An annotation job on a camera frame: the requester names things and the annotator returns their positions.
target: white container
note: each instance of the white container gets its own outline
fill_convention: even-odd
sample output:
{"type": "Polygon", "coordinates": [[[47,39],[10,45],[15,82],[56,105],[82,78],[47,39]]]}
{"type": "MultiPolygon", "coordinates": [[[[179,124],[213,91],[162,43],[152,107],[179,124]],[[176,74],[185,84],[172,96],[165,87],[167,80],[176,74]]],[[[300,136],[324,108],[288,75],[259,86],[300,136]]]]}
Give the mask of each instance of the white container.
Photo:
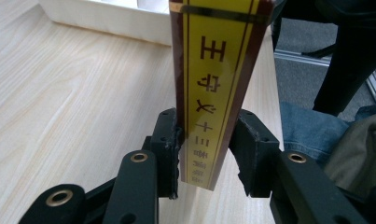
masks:
{"type": "Polygon", "coordinates": [[[53,21],[171,46],[168,0],[38,0],[53,21]]]}

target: jeans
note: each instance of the jeans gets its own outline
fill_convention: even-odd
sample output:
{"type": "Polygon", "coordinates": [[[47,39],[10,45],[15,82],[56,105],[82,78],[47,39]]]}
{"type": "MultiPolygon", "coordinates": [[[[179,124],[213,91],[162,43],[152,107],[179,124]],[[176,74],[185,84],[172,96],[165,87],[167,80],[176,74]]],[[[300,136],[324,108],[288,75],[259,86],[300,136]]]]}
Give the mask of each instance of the jeans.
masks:
{"type": "MultiPolygon", "coordinates": [[[[376,114],[376,105],[361,107],[355,120],[376,114]]],[[[306,154],[320,166],[327,162],[332,149],[352,122],[289,103],[281,103],[281,120],[285,151],[306,154]]]]}

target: grey fabric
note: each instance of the grey fabric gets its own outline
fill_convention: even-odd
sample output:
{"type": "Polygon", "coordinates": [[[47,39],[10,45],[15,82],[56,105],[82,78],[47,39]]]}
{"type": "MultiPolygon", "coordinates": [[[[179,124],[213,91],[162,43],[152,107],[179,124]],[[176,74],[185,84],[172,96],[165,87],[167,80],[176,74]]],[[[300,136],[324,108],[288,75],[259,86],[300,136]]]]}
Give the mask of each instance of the grey fabric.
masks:
{"type": "Polygon", "coordinates": [[[337,186],[363,198],[368,196],[376,186],[376,115],[347,129],[324,171],[337,186]]]}

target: clothing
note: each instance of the clothing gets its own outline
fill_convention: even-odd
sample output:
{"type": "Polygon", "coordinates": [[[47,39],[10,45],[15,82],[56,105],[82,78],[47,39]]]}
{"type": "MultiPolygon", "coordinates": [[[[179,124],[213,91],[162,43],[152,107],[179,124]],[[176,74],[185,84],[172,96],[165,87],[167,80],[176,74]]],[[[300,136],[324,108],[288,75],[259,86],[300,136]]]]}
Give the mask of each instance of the clothing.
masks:
{"type": "Polygon", "coordinates": [[[285,151],[315,159],[335,184],[366,197],[376,186],[376,105],[358,110],[355,122],[281,103],[285,151]]]}

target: light wood surface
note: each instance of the light wood surface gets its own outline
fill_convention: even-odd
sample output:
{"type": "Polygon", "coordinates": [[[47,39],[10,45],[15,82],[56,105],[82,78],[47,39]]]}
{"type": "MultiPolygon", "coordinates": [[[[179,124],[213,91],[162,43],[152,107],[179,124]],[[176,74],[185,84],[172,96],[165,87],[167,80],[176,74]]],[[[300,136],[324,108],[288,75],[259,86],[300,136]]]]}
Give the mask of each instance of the light wood surface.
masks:
{"type": "MultiPolygon", "coordinates": [[[[52,22],[36,0],[0,0],[0,223],[17,223],[44,190],[94,189],[140,149],[175,106],[170,47],[52,22]]],[[[244,101],[282,141],[269,34],[244,101]]],[[[228,153],[215,191],[180,183],[160,223],[273,223],[244,195],[228,153]]]]}

